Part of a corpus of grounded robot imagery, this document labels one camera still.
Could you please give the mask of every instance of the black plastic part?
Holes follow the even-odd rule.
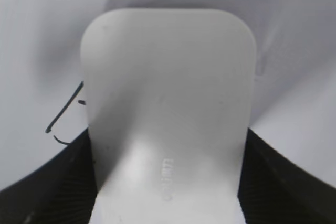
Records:
[[[87,224],[97,195],[88,131],[0,192],[0,223]]]
[[[248,131],[238,198],[246,222],[336,223],[336,190]]]
[[[0,224],[87,224],[96,195],[85,130],[50,162],[0,192]],[[238,198],[247,224],[336,223],[336,190],[289,162],[251,130]]]

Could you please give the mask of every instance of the white plastic tab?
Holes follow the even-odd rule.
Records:
[[[217,10],[122,9],[81,46],[103,223],[233,223],[255,42]]]

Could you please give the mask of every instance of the white surface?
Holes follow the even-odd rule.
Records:
[[[102,223],[235,223],[256,46],[218,10],[123,9],[81,45]]]
[[[258,45],[251,123],[266,141],[281,142],[283,154],[336,186],[330,121],[335,106],[332,102],[319,105],[335,85],[331,76],[322,74],[323,89],[314,86],[317,71],[336,68],[335,0],[0,0],[0,188],[34,171],[62,149],[44,130],[82,79],[81,36],[103,12],[130,6],[205,6],[243,19]],[[309,102],[297,100],[300,110],[289,109],[281,100],[289,90],[292,98],[288,100],[300,97],[295,90],[301,90],[301,85],[317,92],[307,93]],[[277,114],[297,119],[302,129],[299,137],[291,135],[292,125],[281,126],[286,138],[279,139],[278,132],[258,123],[277,103],[283,107]],[[69,109],[72,112],[67,111],[54,128],[64,141],[86,127],[84,107],[71,105]],[[322,115],[326,123],[321,127],[319,116],[300,117],[301,111]],[[268,124],[276,124],[277,117],[268,113]],[[312,152],[315,145],[318,154]]]

